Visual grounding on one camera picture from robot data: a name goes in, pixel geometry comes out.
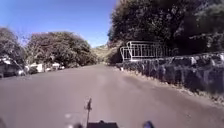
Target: bush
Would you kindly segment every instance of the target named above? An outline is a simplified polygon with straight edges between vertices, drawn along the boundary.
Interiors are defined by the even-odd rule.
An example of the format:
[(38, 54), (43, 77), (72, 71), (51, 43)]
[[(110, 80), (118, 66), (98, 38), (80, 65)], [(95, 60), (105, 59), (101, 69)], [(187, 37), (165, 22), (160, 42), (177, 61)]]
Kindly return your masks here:
[(37, 68), (36, 67), (31, 67), (30, 70), (28, 71), (28, 73), (31, 74), (31, 75), (32, 74), (37, 74), (38, 73)]

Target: white railing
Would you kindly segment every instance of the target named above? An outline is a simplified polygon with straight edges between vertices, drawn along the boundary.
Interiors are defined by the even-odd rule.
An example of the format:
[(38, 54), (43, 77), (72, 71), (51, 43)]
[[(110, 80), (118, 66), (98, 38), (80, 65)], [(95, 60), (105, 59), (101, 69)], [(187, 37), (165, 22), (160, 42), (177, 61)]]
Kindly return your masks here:
[(138, 61), (150, 58), (175, 56), (177, 49), (170, 49), (160, 42), (129, 41), (120, 48), (123, 61)]

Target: fence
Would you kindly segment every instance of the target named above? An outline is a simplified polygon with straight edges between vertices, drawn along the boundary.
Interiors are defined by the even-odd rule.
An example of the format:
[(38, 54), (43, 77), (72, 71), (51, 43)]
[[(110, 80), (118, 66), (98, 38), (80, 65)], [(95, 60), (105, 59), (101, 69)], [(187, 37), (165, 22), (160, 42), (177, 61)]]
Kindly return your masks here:
[(123, 61), (138, 61), (150, 58), (175, 56), (177, 49), (170, 49), (159, 42), (129, 41), (120, 48)]

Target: road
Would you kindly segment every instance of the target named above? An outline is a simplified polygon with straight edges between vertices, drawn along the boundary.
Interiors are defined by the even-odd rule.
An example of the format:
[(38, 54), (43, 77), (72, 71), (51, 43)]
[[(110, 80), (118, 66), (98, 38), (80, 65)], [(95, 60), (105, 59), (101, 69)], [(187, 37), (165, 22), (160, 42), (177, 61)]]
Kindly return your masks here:
[(160, 86), (103, 65), (0, 80), (0, 118), (7, 128), (65, 128), (91, 122), (119, 128), (223, 128), (224, 109), (211, 101)]

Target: foliage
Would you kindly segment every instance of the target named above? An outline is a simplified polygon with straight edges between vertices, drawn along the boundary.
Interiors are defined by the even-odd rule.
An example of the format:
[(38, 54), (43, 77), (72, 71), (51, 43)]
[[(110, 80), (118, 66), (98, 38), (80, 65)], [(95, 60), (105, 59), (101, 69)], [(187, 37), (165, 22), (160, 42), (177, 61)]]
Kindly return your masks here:
[(28, 73), (31, 74), (31, 75), (32, 74), (37, 74), (38, 73), (37, 68), (36, 67), (31, 67), (30, 70), (28, 71)]
[(202, 1), (125, 0), (112, 13), (109, 39), (173, 40), (185, 15), (196, 11)]
[(19, 45), (17, 37), (8, 28), (0, 27), (0, 56), (8, 56), (23, 66), (25, 52)]
[(96, 48), (93, 48), (92, 50), (97, 55), (98, 62), (104, 62), (105, 57), (109, 52), (109, 49), (108, 49), (107, 45), (98, 46)]
[(109, 64), (116, 64), (116, 63), (121, 63), (122, 62), (122, 57), (120, 53), (120, 48), (121, 44), (118, 45), (117, 47), (111, 48), (107, 55), (105, 56), (105, 62)]
[(84, 66), (96, 62), (87, 41), (71, 32), (32, 34), (26, 51), (29, 63), (57, 62), (68, 68), (72, 63)]
[[(211, 11), (213, 6), (219, 11)], [(180, 54), (206, 52), (206, 39), (191, 37), (222, 31), (220, 9), (220, 0), (122, 0), (111, 15), (109, 40), (164, 42), (178, 47)]]

